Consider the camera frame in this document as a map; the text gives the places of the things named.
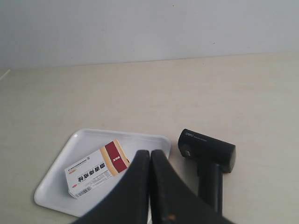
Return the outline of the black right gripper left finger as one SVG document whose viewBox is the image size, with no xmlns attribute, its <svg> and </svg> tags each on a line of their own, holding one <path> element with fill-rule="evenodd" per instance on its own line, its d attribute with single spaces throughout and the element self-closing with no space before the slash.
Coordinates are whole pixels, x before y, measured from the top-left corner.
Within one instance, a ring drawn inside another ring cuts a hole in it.
<svg viewBox="0 0 299 224">
<path fill-rule="evenodd" d="M 150 154 L 136 152 L 133 161 L 112 191 L 75 224 L 146 224 L 149 208 Z"/>
</svg>

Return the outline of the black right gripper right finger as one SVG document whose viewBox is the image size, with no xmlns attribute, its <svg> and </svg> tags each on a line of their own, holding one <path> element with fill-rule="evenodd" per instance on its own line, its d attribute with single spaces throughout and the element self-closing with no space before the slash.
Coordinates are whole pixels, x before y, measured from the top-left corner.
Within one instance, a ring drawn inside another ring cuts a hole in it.
<svg viewBox="0 0 299 224">
<path fill-rule="evenodd" d="M 162 150 L 150 159 L 150 207 L 154 224 L 231 224 L 180 179 Z"/>
</svg>

